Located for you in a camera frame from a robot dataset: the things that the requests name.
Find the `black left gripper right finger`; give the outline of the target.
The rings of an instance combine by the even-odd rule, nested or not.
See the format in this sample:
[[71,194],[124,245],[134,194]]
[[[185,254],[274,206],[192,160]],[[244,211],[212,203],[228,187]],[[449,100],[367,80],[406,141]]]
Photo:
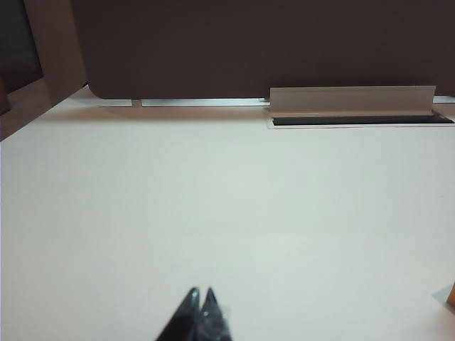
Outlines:
[[232,340],[227,320],[212,288],[208,289],[205,301],[196,320],[195,340]]

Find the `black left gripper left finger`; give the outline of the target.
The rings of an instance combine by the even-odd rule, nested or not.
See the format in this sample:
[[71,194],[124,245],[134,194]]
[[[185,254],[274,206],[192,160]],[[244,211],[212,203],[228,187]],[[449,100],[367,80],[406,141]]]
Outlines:
[[200,312],[200,290],[193,287],[171,316],[157,341],[190,341],[196,339],[196,324]]

